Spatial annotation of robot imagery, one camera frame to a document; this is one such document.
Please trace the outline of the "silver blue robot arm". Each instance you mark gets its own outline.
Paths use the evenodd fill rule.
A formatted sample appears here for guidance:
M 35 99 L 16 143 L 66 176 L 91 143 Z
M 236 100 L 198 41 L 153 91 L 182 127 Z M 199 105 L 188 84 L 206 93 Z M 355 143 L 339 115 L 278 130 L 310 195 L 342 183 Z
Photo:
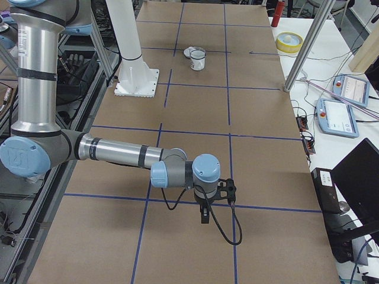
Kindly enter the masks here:
M 69 160 L 101 160 L 150 170 L 154 187 L 192 189 L 201 221 L 214 217 L 220 199 L 220 163 L 210 154 L 193 161 L 178 148 L 162 149 L 61 129 L 55 120 L 59 34 L 92 30 L 89 1 L 11 1 L 18 25 L 18 119 L 1 144 L 1 162 L 30 178 Z

